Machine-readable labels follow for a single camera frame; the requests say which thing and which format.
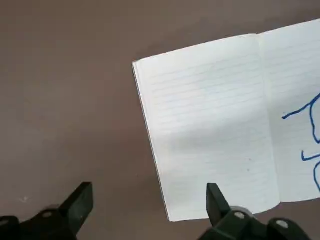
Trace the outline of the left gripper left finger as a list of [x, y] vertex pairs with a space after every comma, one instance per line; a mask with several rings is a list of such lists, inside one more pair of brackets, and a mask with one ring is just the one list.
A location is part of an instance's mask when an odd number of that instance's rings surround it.
[[57, 208], [40, 211], [20, 222], [16, 216], [0, 217], [2, 240], [76, 240], [93, 210], [93, 184], [82, 182]]

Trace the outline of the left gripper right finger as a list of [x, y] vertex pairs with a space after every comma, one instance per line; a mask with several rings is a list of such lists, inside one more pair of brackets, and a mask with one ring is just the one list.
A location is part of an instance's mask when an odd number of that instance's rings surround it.
[[206, 211], [211, 223], [201, 240], [309, 240], [294, 221], [272, 218], [261, 223], [245, 208], [232, 209], [216, 183], [206, 185]]

